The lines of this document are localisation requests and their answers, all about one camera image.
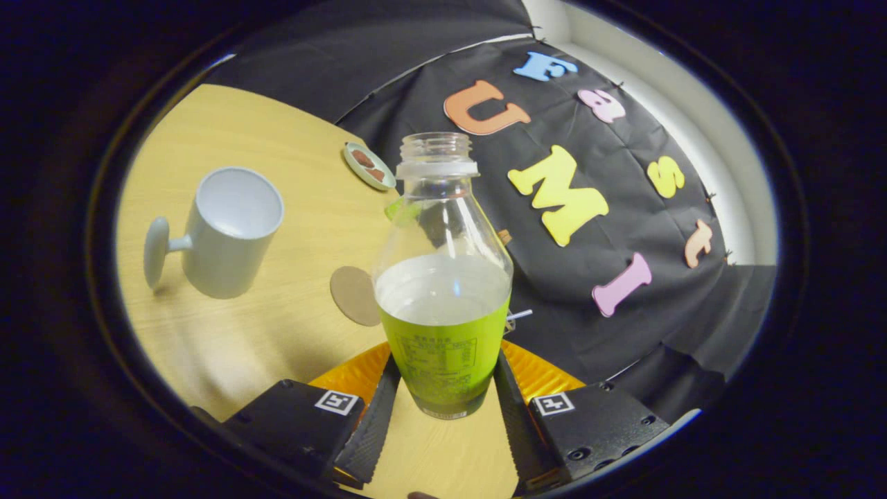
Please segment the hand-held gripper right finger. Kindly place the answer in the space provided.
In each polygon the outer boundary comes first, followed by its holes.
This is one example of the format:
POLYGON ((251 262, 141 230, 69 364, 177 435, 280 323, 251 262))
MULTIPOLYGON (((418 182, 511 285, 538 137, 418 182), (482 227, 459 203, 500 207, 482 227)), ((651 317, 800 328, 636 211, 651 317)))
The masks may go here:
POLYGON ((519 495, 585 479, 640 451, 668 423, 614 383, 583 383, 503 341, 493 379, 519 495))

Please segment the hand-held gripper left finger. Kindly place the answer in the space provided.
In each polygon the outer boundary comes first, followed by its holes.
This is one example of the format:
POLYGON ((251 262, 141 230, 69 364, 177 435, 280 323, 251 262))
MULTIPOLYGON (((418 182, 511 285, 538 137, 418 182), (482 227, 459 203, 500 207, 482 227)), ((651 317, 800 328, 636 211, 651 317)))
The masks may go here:
POLYGON ((382 343, 308 383, 280 380, 224 421, 193 411, 234 448, 280 473, 363 486, 379 462, 400 379, 382 343))

